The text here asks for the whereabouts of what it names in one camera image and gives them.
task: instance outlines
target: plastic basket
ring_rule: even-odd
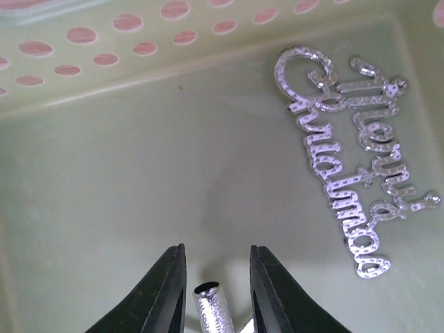
[[[84,332],[180,242],[237,326],[259,244],[353,332],[440,332],[442,209],[378,225],[393,267],[359,279],[273,66],[306,44],[343,79],[356,54],[406,77],[396,137],[444,193],[443,28],[436,0],[0,0],[0,332]],[[332,122],[345,171],[368,165],[352,113]]]

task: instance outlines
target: silver cake topper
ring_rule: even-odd
[[[289,87],[284,75],[285,67],[295,58],[307,58],[321,64],[324,75],[316,71],[308,74],[310,81],[321,91],[319,94],[302,96]],[[292,100],[288,109],[296,116],[296,123],[307,133],[304,144],[311,169],[322,180],[325,195],[330,199],[330,208],[341,221],[345,243],[356,261],[357,273],[361,278],[369,279],[376,278],[391,267],[390,260],[375,255],[379,248],[375,226],[380,221],[405,219],[412,212],[435,208],[440,204],[441,197],[431,191],[420,200],[407,202],[405,198],[416,194],[418,190],[412,185],[400,187],[409,179],[410,173],[401,160],[400,143],[393,138],[393,128],[382,119],[394,117],[400,111],[396,102],[399,96],[407,92],[408,82],[401,77],[388,80],[376,66],[361,57],[354,57],[350,64],[354,70],[371,80],[336,85],[339,74],[326,55],[308,46],[295,46],[283,51],[277,59],[275,81],[285,96]],[[346,94],[351,92],[375,94],[347,98]],[[377,110],[366,110],[369,107]],[[343,163],[336,154],[342,150],[342,144],[333,140],[332,124],[321,123],[319,118],[320,112],[347,109],[363,109],[353,115],[358,130],[357,139],[359,145],[373,152],[375,157],[370,169],[359,166],[355,175],[340,176]],[[358,193],[348,187],[357,183],[364,187],[371,186],[376,177],[383,177],[382,189],[393,198],[393,202],[374,202],[370,206],[368,218],[359,202]]]

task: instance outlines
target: pink dot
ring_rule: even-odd
[[[3,57],[0,57],[0,69],[5,69],[7,66],[9,66],[9,61]]]
[[[96,33],[89,28],[72,28],[67,32],[67,39],[77,44],[89,44],[96,40]]]
[[[140,43],[135,46],[133,52],[139,56],[149,56],[157,51],[157,45],[150,42]]]
[[[231,20],[219,22],[214,26],[214,33],[224,35],[231,32],[236,27],[236,22]]]
[[[314,9],[319,3],[319,0],[301,0],[296,7],[294,8],[294,12],[296,14],[302,14],[304,12],[309,12]]]
[[[162,6],[160,13],[166,19],[180,19],[188,13],[188,10],[189,6],[185,1],[168,1]]]
[[[17,80],[15,80],[15,82],[17,82],[19,85],[33,87],[36,85],[41,85],[43,83],[43,80],[41,78],[38,78],[37,76],[25,75],[19,77]]]
[[[136,31],[142,27],[142,19],[134,14],[120,14],[113,24],[120,31]]]
[[[233,0],[210,0],[210,5],[214,7],[224,7],[232,3]]]
[[[50,0],[0,0],[1,10],[27,9]]]
[[[278,15],[277,8],[270,7],[257,13],[254,22],[257,24],[269,23]]]
[[[197,34],[194,31],[183,31],[174,36],[173,42],[177,45],[188,45],[196,40]]]
[[[49,55],[53,49],[42,42],[26,42],[19,45],[20,51],[34,57],[44,57]]]
[[[101,66],[110,66],[117,64],[119,58],[114,54],[99,54],[94,58],[94,63]]]
[[[440,28],[444,28],[444,0],[440,0],[435,7],[434,22]]]
[[[56,72],[59,75],[63,76],[72,76],[80,73],[80,68],[77,66],[72,65],[62,65],[59,67],[56,67],[54,69],[54,72]]]

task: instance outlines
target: glittery script word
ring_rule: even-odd
[[[302,96],[293,91],[284,76],[285,67],[294,58],[307,58],[321,64],[325,75],[316,71],[308,74],[310,81],[322,91],[313,96]],[[296,116],[296,123],[307,133],[304,144],[313,172],[322,180],[325,195],[330,199],[330,208],[341,221],[345,243],[356,262],[357,274],[361,278],[376,278],[387,272],[391,262],[384,256],[375,255],[379,248],[379,237],[375,226],[380,221],[395,218],[405,219],[410,212],[436,207],[441,198],[435,192],[429,192],[423,199],[407,203],[404,199],[417,192],[413,186],[399,189],[395,185],[409,179],[410,173],[401,161],[400,144],[393,139],[393,129],[380,120],[394,117],[399,108],[398,96],[405,93],[407,81],[396,78],[387,80],[375,66],[360,57],[351,60],[351,66],[360,74],[370,76],[372,80],[341,83],[333,62],[323,53],[308,46],[295,46],[281,53],[275,64],[275,80],[281,91],[292,100],[289,110]],[[346,98],[350,92],[376,91],[374,96]],[[333,140],[333,126],[330,122],[320,123],[320,112],[339,112],[346,109],[377,108],[378,110],[359,111],[353,116],[358,128],[359,144],[367,151],[377,154],[373,158],[370,170],[361,167],[352,176],[339,177],[343,163],[336,154],[342,144]],[[347,189],[352,184],[361,183],[365,187],[372,185],[373,179],[384,177],[382,188],[393,197],[393,203],[379,200],[370,206],[370,218],[367,217],[358,193]]]

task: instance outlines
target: perforated basket wall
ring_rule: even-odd
[[[313,18],[322,23],[323,17],[348,10],[345,6],[366,11],[378,2],[389,5],[380,0],[1,0],[1,112],[217,56],[303,29]],[[430,19],[444,26],[444,1]]]

